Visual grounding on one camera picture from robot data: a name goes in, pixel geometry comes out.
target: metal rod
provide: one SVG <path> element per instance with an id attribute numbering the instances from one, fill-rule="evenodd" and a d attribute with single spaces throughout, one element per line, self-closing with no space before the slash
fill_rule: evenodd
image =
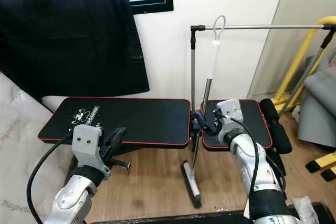
<path id="1" fill-rule="evenodd" d="M 216 29 L 221 29 L 222 26 L 216 26 Z M 324 25 L 235 25 L 225 26 L 224 30 L 235 29 L 320 29 L 324 28 Z M 213 26 L 205 26 L 205 30 L 212 30 Z"/>
<path id="2" fill-rule="evenodd" d="M 204 91 L 204 96 L 203 96 L 203 106 L 202 106 L 202 114 L 205 114 L 206 110 L 206 105 L 208 103 L 209 99 L 209 93 L 210 93 L 210 88 L 211 88 L 211 82 L 212 79 L 206 79 L 206 85 L 205 85 L 205 91 Z M 198 152 L 198 146 L 199 146 L 199 139 L 201 138 L 201 134 L 197 134 L 197 139 L 196 139 L 196 145 L 195 145 L 195 153 L 194 153 L 194 159 L 193 159 L 193 168 L 192 168 L 192 173 L 195 171 L 196 167 L 196 159 L 197 159 L 197 152 Z"/>
<path id="3" fill-rule="evenodd" d="M 191 49 L 191 111 L 195 111 L 195 49 Z"/>
<path id="4" fill-rule="evenodd" d="M 315 63 L 318 61 L 318 59 L 322 55 L 323 51 L 324 51 L 324 48 L 319 48 L 319 51 L 317 52 L 317 54 L 310 60 L 310 63 L 307 66 L 306 70 L 304 71 L 304 73 L 303 73 L 302 77 L 300 78 L 298 84 L 296 84 L 294 90 L 292 91 L 292 94 L 290 95 L 290 97 L 286 101 L 285 105 L 283 105 L 283 107 L 282 107 L 282 109 L 281 109 L 281 111 L 279 113 L 279 116 L 281 116 L 285 112 L 285 110 L 288 107 L 288 105 L 290 104 L 291 100 L 293 99 L 293 97 L 296 95 L 296 93 L 300 89 L 300 87 L 303 84 L 303 82 L 306 79 L 306 77 L 309 75 L 311 69 L 313 68 L 313 66 L 315 65 Z"/>

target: gray cushion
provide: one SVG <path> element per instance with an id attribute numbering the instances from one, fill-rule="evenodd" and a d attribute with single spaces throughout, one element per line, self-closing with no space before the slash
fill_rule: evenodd
<path id="1" fill-rule="evenodd" d="M 336 119 L 312 95 L 301 100 L 298 139 L 336 147 Z"/>
<path id="2" fill-rule="evenodd" d="M 336 67 L 318 71 L 305 80 L 306 89 L 336 116 Z"/>

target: dark blue curtain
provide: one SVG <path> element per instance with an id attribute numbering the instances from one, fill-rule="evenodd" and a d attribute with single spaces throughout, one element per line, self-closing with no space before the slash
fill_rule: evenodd
<path id="1" fill-rule="evenodd" d="M 0 0 L 0 71 L 38 99 L 149 90 L 129 0 Z"/>

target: quilted mattress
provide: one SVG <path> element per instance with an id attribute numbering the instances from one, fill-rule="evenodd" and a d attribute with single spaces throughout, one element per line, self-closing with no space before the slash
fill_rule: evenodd
<path id="1" fill-rule="evenodd" d="M 35 223 L 26 200 L 28 178 L 51 145 L 37 134 L 52 113 L 0 73 L 0 223 Z M 72 158 L 60 146 L 42 165 L 33 182 L 32 198 L 41 219 L 64 184 Z"/>

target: horizontal bar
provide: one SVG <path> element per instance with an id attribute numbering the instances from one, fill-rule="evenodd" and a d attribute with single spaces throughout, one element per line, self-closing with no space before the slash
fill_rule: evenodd
<path id="1" fill-rule="evenodd" d="M 225 30 L 235 29 L 310 29 L 310 28 L 323 28 L 324 25 L 237 25 L 225 26 Z M 221 29 L 222 26 L 216 26 L 216 29 Z M 205 26 L 205 30 L 212 30 L 213 26 Z"/>

